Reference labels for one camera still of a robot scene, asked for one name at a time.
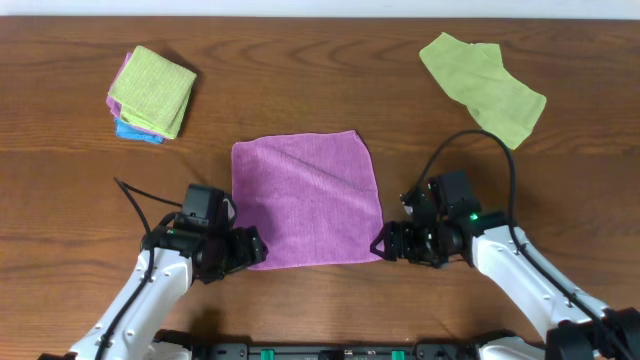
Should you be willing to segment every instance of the folded green cloth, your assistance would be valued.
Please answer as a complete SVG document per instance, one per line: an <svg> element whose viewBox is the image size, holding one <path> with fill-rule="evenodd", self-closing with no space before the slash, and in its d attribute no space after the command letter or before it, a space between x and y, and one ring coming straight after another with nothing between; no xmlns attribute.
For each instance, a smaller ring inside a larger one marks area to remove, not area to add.
<svg viewBox="0 0 640 360"><path fill-rule="evenodd" d="M531 135L547 99L504 69L498 44L467 44L442 33L420 59L444 92L509 148Z"/></svg>
<svg viewBox="0 0 640 360"><path fill-rule="evenodd" d="M109 96L122 104L124 122L175 139L195 78L193 72L138 46Z"/></svg>

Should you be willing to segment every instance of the pink cloth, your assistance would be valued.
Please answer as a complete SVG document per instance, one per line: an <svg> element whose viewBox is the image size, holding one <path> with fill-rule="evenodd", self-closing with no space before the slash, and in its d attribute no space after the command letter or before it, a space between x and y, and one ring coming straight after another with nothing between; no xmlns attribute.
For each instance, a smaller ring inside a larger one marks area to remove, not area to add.
<svg viewBox="0 0 640 360"><path fill-rule="evenodd" d="M355 131L268 136L231 150L236 226L256 226L268 270L379 260L369 245L382 210L369 152Z"/></svg>
<svg viewBox="0 0 640 360"><path fill-rule="evenodd" d="M115 84L116 80L118 79L118 76L120 76L120 73L124 69L124 66L127 65L127 63L129 62L129 59L131 59L131 55L133 54L127 53L127 56L125 56L124 62L120 66L120 70L118 70L116 77L113 79L113 82L109 87L109 91L111 91L111 89L113 88L113 84ZM120 118L120 111L122 111L122 105L120 105L119 102L117 102L114 98L112 98L109 95L107 95L107 106L109 107L109 109L111 109L111 114L113 114L113 116Z"/></svg>
<svg viewBox="0 0 640 360"><path fill-rule="evenodd" d="M120 76L120 73L124 69L125 65L127 65L127 63L129 62L129 59L131 59L131 55L133 55L133 53L127 53L127 56L124 57L124 62L120 66L120 70L118 70L118 73L116 74L116 77L113 79L113 82L111 83L111 86L109 87L109 91L111 91L111 88L113 88L113 84L115 84L116 80L118 79L118 76ZM108 94L107 94L107 106L109 107L109 109L111 109L111 114L113 114L113 116L117 117L118 119L121 119L120 112L122 111L122 105L119 102L117 102L116 99L112 98ZM140 130L140 131L146 132L147 134L156 135L156 136L162 136L161 134L158 134L155 131L147 130L145 128L141 128L141 127L134 126L134 125L131 125L131 124L127 124L127 125L131 126L132 128L134 128L136 130Z"/></svg>

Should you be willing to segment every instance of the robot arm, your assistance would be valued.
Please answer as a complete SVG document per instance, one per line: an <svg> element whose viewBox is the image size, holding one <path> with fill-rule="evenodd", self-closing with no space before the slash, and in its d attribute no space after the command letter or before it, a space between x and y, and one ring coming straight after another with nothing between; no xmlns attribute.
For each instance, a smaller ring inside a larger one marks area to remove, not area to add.
<svg viewBox="0 0 640 360"><path fill-rule="evenodd" d="M132 203L139 210L134 200ZM232 229L235 205L222 190L190 185L181 206L180 213L168 214L144 236L142 251L126 285L100 320L71 347L70 354L62 358L43 355L42 359L192 358L188 347L153 341L171 308L193 281L221 280L264 261L268 250L254 227ZM141 219L147 226L143 215ZM147 274L151 254L153 269Z"/></svg>
<svg viewBox="0 0 640 360"><path fill-rule="evenodd" d="M151 342L175 302L184 295L193 281L192 261L179 251L156 249L152 277L128 311L118 322L104 359L147 359L154 352ZM138 262L124 288L107 311L80 341L71 347L77 360L93 360L107 327L124 303L138 287L149 264L149 250L138 255ZM187 349L176 349L190 354Z"/></svg>
<svg viewBox="0 0 640 360"><path fill-rule="evenodd" d="M528 244L529 254L544 266L548 273L565 288L574 290L592 312L600 318L605 316L603 310L608 308L605 303L580 290L529 243L522 229L517 227L515 230L520 242ZM549 330L555 329L563 321L576 324L591 321L519 253L506 225L485 230L483 235L474 237L472 259L478 271L502 288L543 339Z"/></svg>
<svg viewBox="0 0 640 360"><path fill-rule="evenodd" d="M385 260L404 258L435 268L451 256L462 256L505 291L547 345L543 352L517 337L497 339L479 349L481 358L640 357L638 312L609 309L558 271L522 229L514 227L512 234L502 212L481 213L463 172L429 179L428 190L417 187L402 196L412 221L385 224L371 251ZM379 251L382 241L384 251Z"/></svg>

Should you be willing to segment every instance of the crumpled green cloth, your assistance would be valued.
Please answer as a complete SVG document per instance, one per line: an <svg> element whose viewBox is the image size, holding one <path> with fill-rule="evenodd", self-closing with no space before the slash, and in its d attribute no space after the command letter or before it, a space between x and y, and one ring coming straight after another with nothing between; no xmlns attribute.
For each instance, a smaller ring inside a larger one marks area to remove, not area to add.
<svg viewBox="0 0 640 360"><path fill-rule="evenodd" d="M547 98L504 69L498 44L467 44L442 33L420 59L444 92L510 149L531 135Z"/></svg>

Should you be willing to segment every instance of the wood grain surface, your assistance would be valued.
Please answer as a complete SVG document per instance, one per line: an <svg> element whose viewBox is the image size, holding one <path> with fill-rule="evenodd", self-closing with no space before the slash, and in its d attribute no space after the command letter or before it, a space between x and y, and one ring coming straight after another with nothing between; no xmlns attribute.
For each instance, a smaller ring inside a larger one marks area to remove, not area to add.
<svg viewBox="0 0 640 360"><path fill-rule="evenodd" d="M516 217L538 248L614 308L640 307L640 23L533 20L0 18L0 358L63 353L128 278L143 234L114 184L181 200L191 182L231 190L231 146L356 129L386 221L452 133L477 125L420 63L448 32L499 43L547 107L514 153ZM114 136L105 96L144 45L198 74L181 136ZM465 168L485 208L506 203L490 141L460 139L434 173ZM151 221L164 205L140 200ZM540 341L464 263L244 271L196 283L165 328L210 340L412 344L508 328Z"/></svg>

